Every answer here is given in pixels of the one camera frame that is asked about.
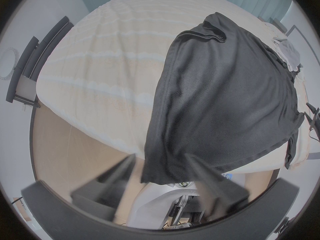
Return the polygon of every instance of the wooden floor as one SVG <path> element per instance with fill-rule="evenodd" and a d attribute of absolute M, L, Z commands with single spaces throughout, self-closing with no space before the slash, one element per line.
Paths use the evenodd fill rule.
<path fill-rule="evenodd" d="M 36 110 L 33 130 L 36 175 L 62 198 L 71 202 L 70 192 L 92 180 L 127 156 L 87 136 L 54 114 L 45 105 Z M 126 222 L 140 183 L 143 160 L 137 158 L 116 213 L 115 222 Z"/>

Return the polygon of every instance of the gray cloth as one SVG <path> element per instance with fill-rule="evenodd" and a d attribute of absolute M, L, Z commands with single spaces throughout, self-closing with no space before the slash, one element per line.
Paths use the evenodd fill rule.
<path fill-rule="evenodd" d="M 273 39 L 278 40 L 280 43 L 278 47 L 283 55 L 288 60 L 288 63 L 295 69 L 300 65 L 300 54 L 294 48 L 294 45 L 287 39 L 280 39 L 274 37 Z"/>
<path fill-rule="evenodd" d="M 180 33 L 155 91 L 141 181 L 193 181 L 185 153 L 224 173 L 289 140 L 290 163 L 304 120 L 291 80 L 272 49 L 218 12 Z"/>

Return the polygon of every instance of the wall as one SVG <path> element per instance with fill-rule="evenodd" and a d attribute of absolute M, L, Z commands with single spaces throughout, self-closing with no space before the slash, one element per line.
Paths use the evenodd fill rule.
<path fill-rule="evenodd" d="M 309 19 L 304 14 L 300 6 L 293 1 L 289 7 L 288 12 L 281 20 L 281 23 L 290 30 L 293 25 L 301 31 L 307 41 L 310 43 L 317 57 L 320 59 L 320 43 L 317 33 L 314 31 Z M 320 79 L 320 66 L 315 58 L 312 50 L 303 39 L 301 34 L 295 29 L 288 36 L 295 48 L 300 53 L 300 61 L 303 65 L 303 73 L 306 79 L 305 86 L 309 103 L 313 106 L 320 107 L 320 85 L 318 80 Z M 311 132 L 311 136 L 316 138 L 314 131 Z M 311 139 L 310 153 L 319 152 L 319 142 Z"/>
<path fill-rule="evenodd" d="M 1 33 L 0 54 L 13 47 L 20 56 L 32 36 L 41 41 L 65 15 L 76 23 L 88 14 L 79 0 L 69 0 L 60 5 L 61 1 L 24 0 Z M 32 108 L 26 106 L 23 111 L 22 103 L 15 100 L 12 104 L 6 102 L 9 83 L 10 80 L 0 80 L 0 182 L 7 196 L 12 198 L 21 196 L 21 189 L 35 179 L 29 146 Z"/>

